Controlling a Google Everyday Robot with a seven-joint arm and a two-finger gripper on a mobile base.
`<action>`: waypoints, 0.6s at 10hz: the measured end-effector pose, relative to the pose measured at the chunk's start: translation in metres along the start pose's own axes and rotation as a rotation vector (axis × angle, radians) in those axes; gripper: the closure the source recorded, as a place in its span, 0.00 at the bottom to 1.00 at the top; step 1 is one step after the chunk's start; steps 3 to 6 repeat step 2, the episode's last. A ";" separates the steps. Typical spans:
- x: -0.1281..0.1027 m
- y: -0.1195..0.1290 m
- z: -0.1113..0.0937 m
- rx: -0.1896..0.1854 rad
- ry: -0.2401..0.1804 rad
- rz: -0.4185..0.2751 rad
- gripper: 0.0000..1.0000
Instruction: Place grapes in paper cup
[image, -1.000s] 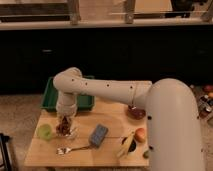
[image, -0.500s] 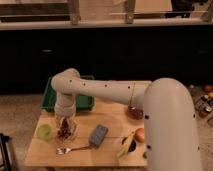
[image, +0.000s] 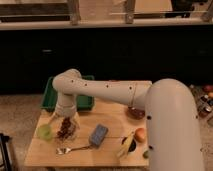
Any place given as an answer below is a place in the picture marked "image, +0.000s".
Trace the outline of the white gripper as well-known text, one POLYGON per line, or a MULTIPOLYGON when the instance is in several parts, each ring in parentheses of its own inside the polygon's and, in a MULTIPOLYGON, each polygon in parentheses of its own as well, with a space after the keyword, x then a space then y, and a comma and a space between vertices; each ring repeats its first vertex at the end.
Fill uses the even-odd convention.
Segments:
POLYGON ((48 125, 51 125, 59 116, 71 117, 77 130, 80 130, 80 117, 77 112, 77 100, 75 95, 58 94, 55 112, 51 116, 48 125))

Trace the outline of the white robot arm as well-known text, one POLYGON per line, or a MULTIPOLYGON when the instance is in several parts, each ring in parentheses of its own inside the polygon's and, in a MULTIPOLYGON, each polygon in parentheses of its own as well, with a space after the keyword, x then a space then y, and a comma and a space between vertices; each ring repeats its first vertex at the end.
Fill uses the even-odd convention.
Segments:
POLYGON ((190 89, 176 79, 86 80, 76 69, 53 78, 55 112, 74 116, 76 97, 86 95, 143 110, 147 115, 150 171, 205 171, 199 117, 190 89))

